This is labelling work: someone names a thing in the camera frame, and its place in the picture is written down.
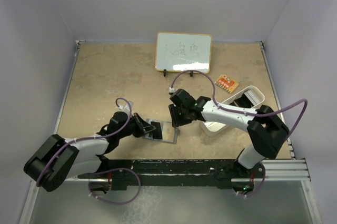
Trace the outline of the grey card holder wallet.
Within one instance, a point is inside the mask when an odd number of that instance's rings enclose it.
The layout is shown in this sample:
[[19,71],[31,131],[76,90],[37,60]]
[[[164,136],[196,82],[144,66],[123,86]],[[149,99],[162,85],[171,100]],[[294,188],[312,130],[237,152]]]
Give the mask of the grey card holder wallet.
[[151,123],[152,121],[157,121],[161,123],[161,129],[162,129],[162,140],[156,140],[152,139],[147,135],[143,136],[144,139],[147,140],[153,140],[157,142],[164,142],[168,144],[176,144],[177,143],[177,138],[180,133],[180,130],[178,128],[173,128],[172,123],[170,121],[161,121],[161,120],[155,120],[155,119],[147,119],[147,123]]

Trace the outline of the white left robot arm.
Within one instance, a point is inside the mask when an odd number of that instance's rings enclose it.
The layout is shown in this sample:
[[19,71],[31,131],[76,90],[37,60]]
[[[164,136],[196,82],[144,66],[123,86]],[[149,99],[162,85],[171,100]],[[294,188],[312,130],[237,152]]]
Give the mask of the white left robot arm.
[[53,134],[24,165],[24,172],[38,187],[56,190],[67,178],[93,174],[102,178],[108,173],[104,154],[116,147],[122,138],[143,137],[156,131],[156,123],[148,123],[139,114],[115,112],[109,123],[92,137],[63,138]]

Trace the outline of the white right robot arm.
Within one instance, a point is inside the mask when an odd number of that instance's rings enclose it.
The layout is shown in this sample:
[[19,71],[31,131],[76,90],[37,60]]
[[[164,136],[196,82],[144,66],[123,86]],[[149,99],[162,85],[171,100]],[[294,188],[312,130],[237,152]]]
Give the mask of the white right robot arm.
[[275,159],[290,132],[276,112],[266,105],[258,109],[220,105],[204,96],[194,99],[183,89],[170,90],[170,101],[168,108],[174,128],[198,120],[225,124],[248,133],[251,144],[234,164],[239,177],[247,177],[265,158]]

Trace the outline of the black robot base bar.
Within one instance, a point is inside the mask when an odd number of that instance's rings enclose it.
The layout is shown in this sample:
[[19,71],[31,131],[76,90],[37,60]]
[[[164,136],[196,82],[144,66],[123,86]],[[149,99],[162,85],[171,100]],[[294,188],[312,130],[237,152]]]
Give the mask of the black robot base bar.
[[242,168],[234,159],[115,159],[104,157],[98,172],[79,175],[95,181],[111,177],[112,190],[128,186],[216,187],[218,189],[254,188],[255,179],[265,177],[262,163],[252,169]]

